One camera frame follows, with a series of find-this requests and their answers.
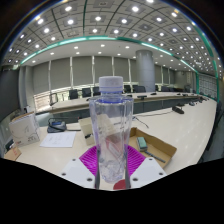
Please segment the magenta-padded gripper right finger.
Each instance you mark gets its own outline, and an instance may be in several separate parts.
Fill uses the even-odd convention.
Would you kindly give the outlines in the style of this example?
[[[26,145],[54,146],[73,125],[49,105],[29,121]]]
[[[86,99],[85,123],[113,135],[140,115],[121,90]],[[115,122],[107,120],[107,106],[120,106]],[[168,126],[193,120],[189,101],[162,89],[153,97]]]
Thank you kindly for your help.
[[[127,170],[130,188],[140,188],[166,176],[165,171],[153,157],[145,157],[129,146]]]

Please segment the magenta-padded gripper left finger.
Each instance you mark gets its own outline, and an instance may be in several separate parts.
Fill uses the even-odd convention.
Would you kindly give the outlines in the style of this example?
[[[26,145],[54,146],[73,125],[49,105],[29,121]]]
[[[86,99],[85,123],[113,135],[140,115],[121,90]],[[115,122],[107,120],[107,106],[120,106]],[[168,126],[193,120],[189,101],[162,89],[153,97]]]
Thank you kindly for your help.
[[[95,146],[89,148],[79,158],[73,158],[63,168],[60,177],[84,188],[99,187],[98,158]]]

